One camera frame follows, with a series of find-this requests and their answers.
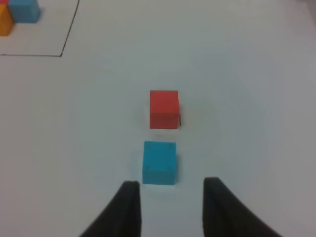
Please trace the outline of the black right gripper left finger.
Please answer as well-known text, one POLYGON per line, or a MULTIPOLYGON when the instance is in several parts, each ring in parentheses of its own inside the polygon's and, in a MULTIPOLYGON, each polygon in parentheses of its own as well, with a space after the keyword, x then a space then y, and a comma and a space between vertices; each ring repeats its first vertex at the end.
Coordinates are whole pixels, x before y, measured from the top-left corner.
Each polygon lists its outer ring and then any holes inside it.
POLYGON ((82 237, 140 237, 142 230, 140 184, 125 181, 82 237))

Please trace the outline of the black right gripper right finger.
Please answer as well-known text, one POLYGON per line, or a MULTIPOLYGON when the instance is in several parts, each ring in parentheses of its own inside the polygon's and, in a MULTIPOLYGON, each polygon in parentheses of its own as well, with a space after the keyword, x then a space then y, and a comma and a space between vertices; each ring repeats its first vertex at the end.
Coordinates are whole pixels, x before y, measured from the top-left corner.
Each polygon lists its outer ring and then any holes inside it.
POLYGON ((202 226, 205 237, 278 237, 217 177, 203 182, 202 226))

